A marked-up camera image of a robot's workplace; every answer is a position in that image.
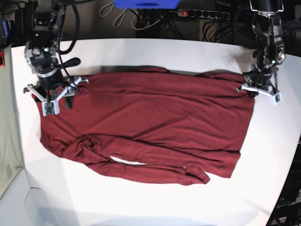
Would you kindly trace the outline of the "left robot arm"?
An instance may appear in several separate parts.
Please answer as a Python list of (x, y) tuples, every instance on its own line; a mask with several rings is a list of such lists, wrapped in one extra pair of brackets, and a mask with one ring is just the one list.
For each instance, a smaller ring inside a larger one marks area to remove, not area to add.
[(281, 0), (251, 0), (249, 5), (254, 12), (252, 30), (256, 49), (253, 58), (256, 63), (251, 71), (242, 74), (245, 82), (237, 91), (245, 90), (252, 96), (265, 95), (272, 105), (277, 105), (282, 101), (282, 94), (278, 90), (277, 67), (286, 58), (280, 16), (284, 4)]

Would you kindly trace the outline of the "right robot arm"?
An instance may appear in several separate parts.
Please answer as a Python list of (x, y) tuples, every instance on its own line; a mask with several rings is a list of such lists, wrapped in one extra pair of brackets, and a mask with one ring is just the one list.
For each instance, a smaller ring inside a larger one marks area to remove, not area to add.
[(77, 85), (88, 82), (86, 77), (70, 76), (66, 70), (68, 67), (78, 66), (81, 63), (79, 58), (62, 61), (62, 55), (71, 52), (77, 37), (73, 38), (67, 50), (60, 50), (68, 6), (71, 6), (75, 14), (76, 31), (79, 31), (80, 20), (76, 5), (74, 0), (49, 0), (38, 5), (33, 14), (32, 38), (26, 42), (24, 58), (32, 73), (38, 77), (38, 82), (36, 85), (27, 85), (24, 92), (30, 92), (41, 103), (43, 116), (58, 115), (61, 99), (65, 99), (66, 107), (71, 109), (74, 96), (79, 92)]

